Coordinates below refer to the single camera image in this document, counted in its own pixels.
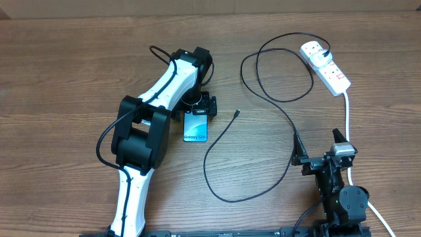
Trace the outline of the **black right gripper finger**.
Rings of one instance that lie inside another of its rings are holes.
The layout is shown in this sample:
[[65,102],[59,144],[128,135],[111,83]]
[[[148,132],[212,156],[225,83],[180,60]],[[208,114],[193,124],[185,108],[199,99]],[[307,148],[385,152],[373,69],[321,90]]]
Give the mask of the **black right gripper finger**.
[[338,128],[332,130],[336,144],[348,142],[348,139],[339,131]]
[[303,159],[307,159],[308,154],[297,132],[293,135],[293,152],[291,154],[291,164],[300,165]]

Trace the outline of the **Samsung Galaxy smartphone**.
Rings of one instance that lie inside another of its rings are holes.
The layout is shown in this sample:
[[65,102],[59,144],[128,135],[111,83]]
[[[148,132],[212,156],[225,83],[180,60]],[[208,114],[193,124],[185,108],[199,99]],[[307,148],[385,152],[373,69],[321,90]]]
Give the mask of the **Samsung Galaxy smartphone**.
[[184,114],[184,133],[185,142],[206,142],[208,140],[208,116],[194,115],[193,113]]

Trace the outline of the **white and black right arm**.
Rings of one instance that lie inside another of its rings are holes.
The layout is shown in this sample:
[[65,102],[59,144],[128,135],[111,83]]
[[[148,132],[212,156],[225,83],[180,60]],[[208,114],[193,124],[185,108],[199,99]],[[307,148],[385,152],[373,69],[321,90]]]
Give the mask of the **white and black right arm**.
[[361,222],[366,220],[366,208],[370,197],[361,186],[346,186],[341,172],[353,166],[358,150],[338,129],[333,129],[334,143],[323,156],[310,158],[297,133],[293,135],[293,157],[291,164],[302,166],[303,176],[313,175],[320,200],[309,207],[297,220],[291,235],[297,233],[302,219],[319,205],[323,206],[325,218],[314,221],[307,228],[307,236],[370,236],[369,228]]

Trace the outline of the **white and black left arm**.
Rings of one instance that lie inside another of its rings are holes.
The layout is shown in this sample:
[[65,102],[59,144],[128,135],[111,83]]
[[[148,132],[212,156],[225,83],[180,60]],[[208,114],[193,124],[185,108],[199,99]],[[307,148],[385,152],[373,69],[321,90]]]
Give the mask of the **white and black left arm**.
[[166,72],[145,93],[127,95],[117,119],[100,135],[98,160],[120,177],[116,214],[104,236],[141,236],[151,178],[168,148],[170,122],[185,115],[185,126],[206,126],[217,115],[216,98],[203,91],[214,70],[210,51],[184,49],[162,59]]

